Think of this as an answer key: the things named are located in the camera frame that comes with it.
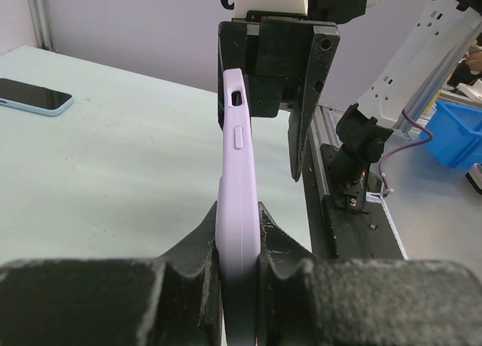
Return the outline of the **phone in blue case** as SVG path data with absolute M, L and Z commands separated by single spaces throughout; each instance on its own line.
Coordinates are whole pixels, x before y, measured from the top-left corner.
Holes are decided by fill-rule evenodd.
M 56 117 L 74 103 L 71 94 L 47 87 L 1 78 L 1 105 L 38 115 Z

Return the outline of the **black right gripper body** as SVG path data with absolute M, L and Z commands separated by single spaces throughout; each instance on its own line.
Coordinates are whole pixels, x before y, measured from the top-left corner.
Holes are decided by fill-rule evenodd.
M 241 71 L 251 115 L 275 118 L 280 109 L 291 110 L 299 91 L 312 26 L 330 22 L 261 12 L 254 12 L 245 20 L 231 21 L 247 23 L 246 69 Z

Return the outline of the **phone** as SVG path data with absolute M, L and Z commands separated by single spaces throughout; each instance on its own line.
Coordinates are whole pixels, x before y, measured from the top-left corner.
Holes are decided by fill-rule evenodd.
M 249 104 L 241 69 L 223 73 L 223 164 L 215 245 L 228 345 L 255 345 L 261 227 Z
M 1 78 L 1 105 L 38 115 L 56 117 L 74 103 L 71 94 L 47 87 Z

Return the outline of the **left aluminium frame post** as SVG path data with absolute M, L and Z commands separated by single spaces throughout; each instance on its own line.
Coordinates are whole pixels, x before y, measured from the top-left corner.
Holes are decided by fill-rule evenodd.
M 28 0 L 37 46 L 46 51 L 56 51 L 48 0 Z

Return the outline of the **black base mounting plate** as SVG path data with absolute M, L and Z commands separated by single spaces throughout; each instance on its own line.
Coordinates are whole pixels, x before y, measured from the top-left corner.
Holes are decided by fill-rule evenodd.
M 381 204 L 366 201 L 359 213 L 335 207 L 318 154 L 308 149 L 302 169 L 312 253 L 321 259 L 407 259 Z

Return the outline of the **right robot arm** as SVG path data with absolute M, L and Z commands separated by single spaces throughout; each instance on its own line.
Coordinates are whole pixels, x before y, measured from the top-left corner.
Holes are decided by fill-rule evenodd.
M 220 0 L 233 17 L 218 27 L 218 123 L 229 129 L 232 93 L 252 117 L 289 111 L 291 175 L 299 179 L 308 132 L 340 43 L 338 27 L 381 0 Z M 433 95 L 481 28 L 481 0 L 428 0 L 417 24 L 338 126 L 342 155 L 332 168 L 356 182 L 379 160 L 401 113 Z

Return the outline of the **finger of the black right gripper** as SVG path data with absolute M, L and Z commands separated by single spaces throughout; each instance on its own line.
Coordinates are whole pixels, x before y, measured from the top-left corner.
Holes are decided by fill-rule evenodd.
M 310 31 L 306 59 L 296 101 L 288 122 L 291 176 L 298 181 L 307 150 L 308 130 L 331 68 L 340 33 L 334 23 L 315 23 Z
M 224 127 L 224 71 L 246 69 L 247 23 L 221 22 L 218 26 L 218 124 Z

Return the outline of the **blue plastic bin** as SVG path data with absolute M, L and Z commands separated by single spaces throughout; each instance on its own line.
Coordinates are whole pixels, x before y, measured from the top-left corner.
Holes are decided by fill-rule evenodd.
M 481 163 L 481 109 L 438 100 L 426 125 L 429 152 L 446 167 L 469 170 Z

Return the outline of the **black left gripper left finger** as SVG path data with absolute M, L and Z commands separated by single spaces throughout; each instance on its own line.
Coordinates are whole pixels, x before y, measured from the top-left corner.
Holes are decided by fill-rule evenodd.
M 4 264 L 1 343 L 219 345 L 215 215 L 157 258 Z

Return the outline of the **right aluminium side rail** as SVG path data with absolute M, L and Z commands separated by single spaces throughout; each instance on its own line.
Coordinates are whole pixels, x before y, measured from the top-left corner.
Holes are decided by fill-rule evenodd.
M 316 174 L 320 198 L 330 194 L 328 180 L 325 175 L 325 164 L 322 160 L 321 147 L 323 143 L 333 145 L 337 148 L 341 147 L 341 141 L 336 134 L 336 125 L 342 116 L 343 112 L 318 106 L 310 125 L 309 141 L 314 163 L 313 170 Z

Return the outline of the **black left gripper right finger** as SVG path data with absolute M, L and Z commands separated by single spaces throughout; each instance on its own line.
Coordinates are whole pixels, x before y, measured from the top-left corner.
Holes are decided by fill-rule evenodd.
M 481 284 L 442 261 L 321 259 L 259 209 L 261 345 L 479 345 Z

